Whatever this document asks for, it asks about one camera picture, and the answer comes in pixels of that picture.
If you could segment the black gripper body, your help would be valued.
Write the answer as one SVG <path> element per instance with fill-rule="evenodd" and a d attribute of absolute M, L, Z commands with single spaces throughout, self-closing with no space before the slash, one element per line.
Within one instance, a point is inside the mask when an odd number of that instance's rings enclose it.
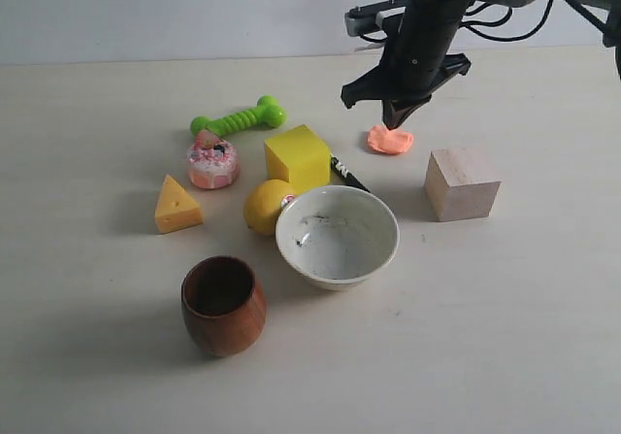
<path fill-rule="evenodd" d="M 463 53 L 449 53 L 471 0 L 408 0 L 401 19 L 391 20 L 377 66 L 343 86 L 347 108 L 380 101 L 385 110 L 413 109 L 457 75 L 470 71 Z"/>

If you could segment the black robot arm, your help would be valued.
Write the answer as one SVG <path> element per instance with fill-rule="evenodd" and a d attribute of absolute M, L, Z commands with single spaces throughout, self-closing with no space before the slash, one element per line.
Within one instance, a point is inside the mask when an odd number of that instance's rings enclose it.
<path fill-rule="evenodd" d="M 352 108 L 360 101 L 378 101 L 384 125 L 399 128 L 437 89 L 469 72 L 470 60 L 449 48 L 459 29 L 477 34 L 482 27 L 469 19 L 477 11 L 475 3 L 482 9 L 514 10 L 534 1 L 385 0 L 350 9 L 344 15 L 348 36 L 371 41 L 374 33 L 383 32 L 378 40 L 383 52 L 375 68 L 343 86 L 343 104 Z M 620 0 L 563 1 L 601 32 L 605 47 L 620 48 Z"/>

